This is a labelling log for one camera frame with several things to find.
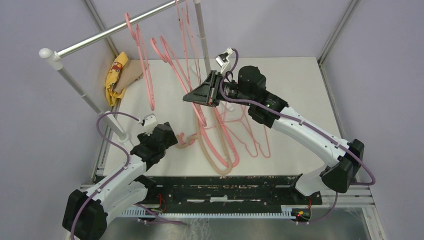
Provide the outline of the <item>pink plastic hanger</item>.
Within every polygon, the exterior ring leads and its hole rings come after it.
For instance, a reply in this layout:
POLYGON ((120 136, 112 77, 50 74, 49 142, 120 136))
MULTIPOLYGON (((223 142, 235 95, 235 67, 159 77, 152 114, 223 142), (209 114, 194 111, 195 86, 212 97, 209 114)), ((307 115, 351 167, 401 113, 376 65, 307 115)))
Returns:
MULTIPOLYGON (((180 82, 180 85, 183 88, 184 93, 188 94, 189 90, 193 90, 191 85, 190 75, 185 73, 181 63, 179 62, 179 59, 177 58, 175 52, 173 51, 172 47, 168 44, 168 42, 165 40, 165 38, 163 36, 160 36, 159 40, 162 45, 163 52, 160 51, 157 40, 155 38, 151 38, 150 43, 154 51, 164 63, 167 63, 171 66, 175 76, 177 77, 177 79, 180 82)), ((191 106, 200 124, 203 127, 206 127, 207 121, 201 107, 198 104, 195 104, 192 102, 187 102, 187 103, 191 103, 191 106)))
POLYGON ((136 47, 137 47, 138 56, 139 56, 139 60, 140 60, 140 66, 141 66, 143 78, 144 78, 145 85, 146 85, 149 106, 150 106, 150 109, 152 111, 154 111, 155 110, 155 98, 154 98, 153 80, 152 80, 152 74, 151 74, 151 71, 150 71, 149 59, 148 59, 147 50, 146 50, 146 47, 145 47, 144 38, 143 38, 143 35, 142 35, 142 32, 141 32, 139 25, 136 23, 135 24, 135 30, 133 30, 132 25, 130 23, 130 20, 131 20, 130 15, 126 12, 125 13, 125 22, 126 22, 126 25, 129 29, 129 32, 131 34, 131 37, 133 38, 133 40, 136 44, 136 47))

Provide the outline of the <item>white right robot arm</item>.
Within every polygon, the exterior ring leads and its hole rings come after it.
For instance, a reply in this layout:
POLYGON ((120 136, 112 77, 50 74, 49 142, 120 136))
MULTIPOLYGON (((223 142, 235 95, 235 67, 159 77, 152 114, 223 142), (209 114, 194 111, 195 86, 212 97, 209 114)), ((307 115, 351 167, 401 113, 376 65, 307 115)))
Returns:
POLYGON ((226 81, 230 75, 212 70, 207 79, 183 96, 183 101, 217 107, 221 101, 248 106, 248 115, 257 123, 283 133, 317 155, 324 165, 297 177, 289 189, 289 199, 302 204, 310 195, 322 190, 346 193, 354 185, 364 144, 358 139, 349 142, 333 136, 307 122, 293 107, 266 89, 266 77, 256 66, 238 71, 237 80, 226 81))

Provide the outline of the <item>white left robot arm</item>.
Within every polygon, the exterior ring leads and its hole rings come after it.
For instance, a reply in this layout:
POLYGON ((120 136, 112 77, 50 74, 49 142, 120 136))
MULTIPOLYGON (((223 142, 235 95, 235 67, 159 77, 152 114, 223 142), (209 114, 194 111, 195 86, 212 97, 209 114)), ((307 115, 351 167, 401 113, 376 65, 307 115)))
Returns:
POLYGON ((80 240, 99 240, 108 225, 132 205, 150 204, 158 191, 144 175, 178 143, 169 122, 157 124, 151 133, 140 133, 136 145, 118 169, 97 184, 68 197, 62 227, 80 240))

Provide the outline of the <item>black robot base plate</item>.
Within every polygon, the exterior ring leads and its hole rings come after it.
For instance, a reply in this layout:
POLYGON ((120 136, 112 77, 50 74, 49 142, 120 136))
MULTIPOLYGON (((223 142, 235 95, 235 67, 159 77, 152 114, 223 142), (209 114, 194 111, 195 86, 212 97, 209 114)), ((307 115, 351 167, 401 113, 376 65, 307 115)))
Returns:
POLYGON ((304 196, 295 175, 151 176, 145 206, 160 205, 167 214, 267 214, 282 206, 319 206, 319 191, 304 196))

